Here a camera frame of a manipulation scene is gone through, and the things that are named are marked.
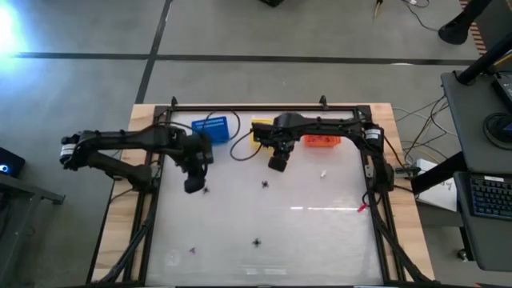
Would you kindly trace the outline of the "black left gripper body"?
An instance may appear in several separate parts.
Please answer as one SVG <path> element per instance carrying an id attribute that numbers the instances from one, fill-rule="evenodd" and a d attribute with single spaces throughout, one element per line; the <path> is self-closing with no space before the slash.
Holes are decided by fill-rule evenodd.
<path id="1" fill-rule="evenodd" d="M 185 156 L 182 161 L 182 171 L 190 177 L 204 178 L 210 164 L 209 154 L 192 154 Z"/>

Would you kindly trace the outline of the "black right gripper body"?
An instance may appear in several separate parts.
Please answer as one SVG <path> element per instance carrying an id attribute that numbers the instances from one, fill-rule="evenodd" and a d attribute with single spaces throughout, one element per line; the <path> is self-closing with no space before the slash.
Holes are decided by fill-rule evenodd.
<path id="1" fill-rule="evenodd" d="M 274 158 L 289 158 L 294 150 L 294 140 L 272 140 L 270 147 L 274 150 L 272 154 Z"/>

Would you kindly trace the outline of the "blue plastic basket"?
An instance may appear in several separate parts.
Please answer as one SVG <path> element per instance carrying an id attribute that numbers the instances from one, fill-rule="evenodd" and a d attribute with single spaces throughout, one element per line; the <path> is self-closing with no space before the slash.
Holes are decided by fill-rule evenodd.
<path id="1" fill-rule="evenodd" d="M 222 144 L 230 139 L 226 116 L 192 121 L 194 131 L 206 133 L 213 144 Z"/>

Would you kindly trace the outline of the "orange plastic basket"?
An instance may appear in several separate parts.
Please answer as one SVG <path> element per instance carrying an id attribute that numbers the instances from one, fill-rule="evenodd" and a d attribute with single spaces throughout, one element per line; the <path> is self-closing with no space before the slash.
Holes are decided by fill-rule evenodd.
<path id="1" fill-rule="evenodd" d="M 316 136 L 317 138 L 317 141 L 316 142 L 311 142 L 310 141 L 310 137 L 311 136 Z M 328 137 L 329 141 L 328 142 L 320 142 L 320 137 L 321 136 L 326 136 Z M 305 145 L 306 146 L 309 146 L 309 147 L 334 147 L 338 144 L 341 143 L 341 138 L 339 136 L 329 136 L 329 135 L 314 135 L 314 134 L 307 134 L 305 135 L 304 137 L 304 142 L 305 142 Z"/>

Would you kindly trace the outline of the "black desk support strut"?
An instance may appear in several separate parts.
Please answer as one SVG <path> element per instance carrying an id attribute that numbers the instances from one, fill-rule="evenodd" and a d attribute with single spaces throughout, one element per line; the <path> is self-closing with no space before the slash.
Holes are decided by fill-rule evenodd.
<path id="1" fill-rule="evenodd" d="M 453 177 L 455 172 L 467 171 L 463 152 L 458 152 L 434 168 L 412 178 L 410 181 L 413 194 L 420 194 L 445 180 Z"/>

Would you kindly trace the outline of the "white paper sheet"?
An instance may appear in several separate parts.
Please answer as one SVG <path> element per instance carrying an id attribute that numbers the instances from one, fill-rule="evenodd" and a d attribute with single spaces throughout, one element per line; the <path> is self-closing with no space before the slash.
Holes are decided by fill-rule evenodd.
<path id="1" fill-rule="evenodd" d="M 420 202 L 453 212 L 458 211 L 457 198 L 457 187 L 453 178 L 421 192 L 418 196 Z"/>

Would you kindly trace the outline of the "dark side table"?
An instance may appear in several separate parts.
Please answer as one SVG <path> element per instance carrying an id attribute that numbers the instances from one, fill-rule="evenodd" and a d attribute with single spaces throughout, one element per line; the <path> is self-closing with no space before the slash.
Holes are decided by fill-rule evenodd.
<path id="1" fill-rule="evenodd" d="M 14 274 L 24 237 L 41 200 L 61 205 L 65 195 L 32 186 L 17 178 L 0 174 L 0 193 L 6 196 L 2 210 L 0 197 L 0 288 L 6 288 Z"/>

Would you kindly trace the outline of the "black device blue light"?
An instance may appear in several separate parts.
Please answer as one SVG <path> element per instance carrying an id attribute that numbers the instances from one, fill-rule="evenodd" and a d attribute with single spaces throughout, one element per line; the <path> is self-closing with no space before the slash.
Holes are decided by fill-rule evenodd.
<path id="1" fill-rule="evenodd" d="M 0 174 L 18 178 L 26 160 L 0 147 Z"/>

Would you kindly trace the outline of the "dark grey desk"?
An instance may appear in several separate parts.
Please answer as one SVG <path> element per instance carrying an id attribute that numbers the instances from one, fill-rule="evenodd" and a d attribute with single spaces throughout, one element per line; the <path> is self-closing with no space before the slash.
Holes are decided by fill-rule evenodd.
<path id="1" fill-rule="evenodd" d="M 462 149 L 466 168 L 454 173 L 458 204 L 469 242 L 469 253 L 483 270 L 512 272 L 512 219 L 479 217 L 471 199 L 472 178 L 512 182 L 512 150 L 493 145 L 483 131 L 484 120 L 507 108 L 496 95 L 492 77 L 481 76 L 468 86 L 453 72 L 441 75 L 442 88 Z"/>

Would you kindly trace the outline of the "black stand foot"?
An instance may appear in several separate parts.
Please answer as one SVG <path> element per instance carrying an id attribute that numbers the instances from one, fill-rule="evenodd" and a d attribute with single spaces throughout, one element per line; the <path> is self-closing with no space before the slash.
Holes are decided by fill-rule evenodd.
<path id="1" fill-rule="evenodd" d="M 441 40 L 451 45 L 461 45 L 467 38 L 471 24 L 492 0 L 469 0 L 462 12 L 438 30 Z"/>

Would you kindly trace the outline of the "black backlit keyboard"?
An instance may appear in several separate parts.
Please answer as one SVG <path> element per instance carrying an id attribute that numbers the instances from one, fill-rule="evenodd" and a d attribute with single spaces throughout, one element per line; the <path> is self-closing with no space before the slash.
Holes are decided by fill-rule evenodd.
<path id="1" fill-rule="evenodd" d="M 470 204 L 475 216 L 512 221 L 512 178 L 472 174 Z"/>

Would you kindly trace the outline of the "round black monitor base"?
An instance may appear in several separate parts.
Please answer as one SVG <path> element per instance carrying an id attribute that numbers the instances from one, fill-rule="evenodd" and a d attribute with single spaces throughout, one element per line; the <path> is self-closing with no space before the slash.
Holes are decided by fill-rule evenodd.
<path id="1" fill-rule="evenodd" d="M 487 140 L 502 150 L 512 150 L 512 114 L 489 114 L 482 130 Z"/>

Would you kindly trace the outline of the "thick black pole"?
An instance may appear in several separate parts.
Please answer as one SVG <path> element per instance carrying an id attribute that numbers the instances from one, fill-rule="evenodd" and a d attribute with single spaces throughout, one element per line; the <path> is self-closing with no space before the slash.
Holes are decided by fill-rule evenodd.
<path id="1" fill-rule="evenodd" d="M 502 40 L 495 46 L 491 47 L 483 56 L 476 62 L 465 69 L 463 72 L 456 74 L 456 79 L 459 83 L 467 85 L 476 79 L 483 71 L 488 70 L 490 67 L 497 64 L 506 53 L 512 50 L 512 32 L 509 32 Z"/>

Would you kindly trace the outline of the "black laptop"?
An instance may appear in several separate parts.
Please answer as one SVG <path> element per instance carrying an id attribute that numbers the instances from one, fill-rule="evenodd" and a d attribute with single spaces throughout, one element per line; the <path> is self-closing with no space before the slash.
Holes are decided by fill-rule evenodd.
<path id="1" fill-rule="evenodd" d="M 512 114 L 512 76 L 496 74 L 491 86 L 505 108 Z"/>

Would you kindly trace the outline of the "black metal table frame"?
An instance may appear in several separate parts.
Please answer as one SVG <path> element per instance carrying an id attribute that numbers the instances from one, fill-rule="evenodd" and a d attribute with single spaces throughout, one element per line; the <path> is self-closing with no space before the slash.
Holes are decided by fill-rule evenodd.
<path id="1" fill-rule="evenodd" d="M 328 105 L 328 110 L 322 110 L 320 112 L 334 112 L 335 110 L 339 112 L 345 106 L 346 107 L 349 107 L 349 106 L 360 106 L 360 108 L 363 109 L 361 104 L 362 103 L 355 103 L 355 104 L 335 103 L 335 104 L 329 104 Z M 233 110 L 233 109 L 221 108 L 220 110 L 217 110 L 217 112 L 221 112 L 221 111 L 222 112 L 226 112 L 226 111 L 230 112 L 231 110 Z M 263 112 L 264 111 L 267 111 L 267 112 L 268 111 L 273 111 L 273 112 L 277 111 L 275 109 L 272 109 L 272 110 L 250 110 L 248 108 L 244 108 L 244 109 L 242 109 L 240 111 L 236 111 L 236 110 L 234 110 L 234 111 L 238 113 L 238 112 L 242 112 L 243 110 L 244 111 L 245 110 L 247 110 L 247 111 L 263 111 Z M 158 158 L 158 157 L 159 156 L 156 156 L 156 155 L 153 156 L 152 154 L 148 154 L 147 152 L 142 152 L 141 150 L 140 151 L 135 151 L 135 152 L 122 152 L 121 153 L 122 160 L 125 160 L 129 164 L 133 164 L 133 165 L 135 165 L 135 164 L 143 164 L 143 163 L 144 164 L 148 164 L 148 163 L 150 163 L 150 160 L 151 161 L 156 161 L 156 163 L 152 164 L 153 166 L 156 165 L 156 164 L 163 164 L 165 162 L 163 160 L 163 158 L 162 157 Z M 154 196 L 154 194 L 150 194 L 149 192 L 139 194 L 139 195 L 149 194 L 149 195 L 151 195 L 153 197 L 153 199 L 150 200 L 150 206 L 149 206 L 149 209 L 148 209 L 147 216 L 149 215 L 151 204 L 154 204 L 158 208 L 158 205 L 159 205 L 158 202 L 159 202 L 161 197 L 160 197 L 160 193 L 159 192 L 155 192 L 155 193 L 156 193 L 155 194 L 156 196 Z M 147 236 L 147 237 L 145 236 L 144 238 L 142 238 L 142 240 L 145 239 L 145 238 L 148 238 L 150 241 L 152 241 L 153 234 L 154 234 L 153 228 L 150 228 L 148 230 L 148 233 L 149 233 L 149 236 Z M 382 244 L 381 248 L 383 249 L 383 251 L 385 251 L 385 258 L 384 259 L 385 259 L 385 264 L 387 266 L 385 267 L 384 272 L 387 273 L 387 276 L 389 276 L 389 278 L 391 280 L 393 280 L 393 281 L 394 280 L 396 280 L 396 281 L 398 281 L 398 280 L 407 280 L 407 281 L 411 281 L 412 282 L 413 279 L 410 276 L 409 272 L 407 272 L 406 269 L 405 269 L 405 266 L 401 262 L 399 262 L 398 256 L 396 256 L 392 252 L 389 243 L 386 240 L 384 240 L 383 237 L 381 237 L 381 239 L 378 240 L 378 245 L 380 245 L 380 244 Z M 143 284 L 145 284 L 145 279 L 146 279 L 146 274 L 147 274 L 147 265 L 146 264 L 148 263 L 148 261 L 149 261 L 149 255 L 147 255 L 147 256 L 145 256 L 143 258 L 143 263 L 142 263 L 142 268 L 144 269 L 144 274 L 142 276 Z M 104 287 L 110 287 L 110 288 L 123 288 L 123 287 L 125 287 L 125 288 L 131 288 L 131 287 L 135 287 L 135 285 L 137 284 L 137 283 L 129 284 L 129 283 L 120 282 L 119 279 L 120 279 L 121 276 L 122 276 L 122 273 L 120 274 L 120 276 L 118 276 L 118 280 L 116 280 L 115 282 L 106 283 L 106 284 L 105 283 L 103 283 L 103 284 L 99 283 L 99 280 L 101 278 L 99 280 L 97 280 L 96 282 L 88 283 L 86 281 L 85 286 L 87 286 L 89 288 L 91 288 L 91 287 L 92 288 L 104 288 Z"/>

